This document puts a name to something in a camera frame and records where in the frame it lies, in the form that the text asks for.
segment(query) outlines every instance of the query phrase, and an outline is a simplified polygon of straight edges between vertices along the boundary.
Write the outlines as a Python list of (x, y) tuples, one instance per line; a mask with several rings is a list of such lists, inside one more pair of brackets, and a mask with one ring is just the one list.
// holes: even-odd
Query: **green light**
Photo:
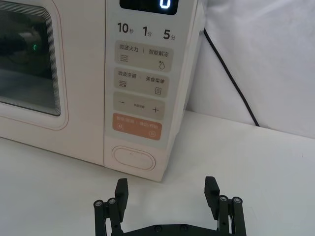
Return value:
[(38, 49), (38, 45), (37, 45), (37, 44), (34, 44), (34, 45), (33, 45), (33, 51), (36, 52), (37, 49)]

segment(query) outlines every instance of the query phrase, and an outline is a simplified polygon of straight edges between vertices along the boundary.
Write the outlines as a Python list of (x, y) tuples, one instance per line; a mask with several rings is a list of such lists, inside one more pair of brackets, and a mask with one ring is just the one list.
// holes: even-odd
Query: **number 5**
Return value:
[(163, 38), (164, 38), (164, 39), (169, 39), (169, 38), (171, 37), (171, 35), (169, 34), (170, 32), (171, 32), (171, 31), (170, 31), (169, 29), (166, 29), (165, 32), (164, 32), (164, 35), (165, 35), (165, 36), (164, 36)]

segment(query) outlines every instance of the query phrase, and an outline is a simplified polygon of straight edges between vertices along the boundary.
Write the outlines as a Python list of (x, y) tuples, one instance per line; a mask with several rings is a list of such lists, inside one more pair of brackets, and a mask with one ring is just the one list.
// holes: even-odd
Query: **microwave window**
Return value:
[(60, 116), (48, 12), (0, 0), (0, 102)]

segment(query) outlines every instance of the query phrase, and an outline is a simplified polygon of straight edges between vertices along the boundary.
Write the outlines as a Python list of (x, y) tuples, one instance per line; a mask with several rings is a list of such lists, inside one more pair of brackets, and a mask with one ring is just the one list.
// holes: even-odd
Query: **button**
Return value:
[(114, 93), (114, 110), (163, 120), (165, 102), (123, 92)]
[(117, 113), (113, 114), (113, 129), (153, 140), (160, 140), (162, 134), (160, 123)]
[(156, 164), (155, 159), (147, 152), (129, 147), (115, 147), (112, 151), (112, 155), (119, 163), (144, 171), (152, 170)]
[(149, 70), (170, 72), (174, 58), (171, 48), (118, 40), (115, 45), (115, 61), (119, 64)]
[(163, 75), (116, 67), (114, 85), (118, 89), (164, 98), (168, 93), (169, 78)]

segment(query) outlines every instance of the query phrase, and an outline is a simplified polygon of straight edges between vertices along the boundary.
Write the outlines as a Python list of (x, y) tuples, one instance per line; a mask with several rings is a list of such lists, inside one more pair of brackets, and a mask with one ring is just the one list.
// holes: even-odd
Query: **plus button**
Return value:
[(158, 112), (159, 110), (155, 107), (154, 109), (152, 109), (155, 113)]

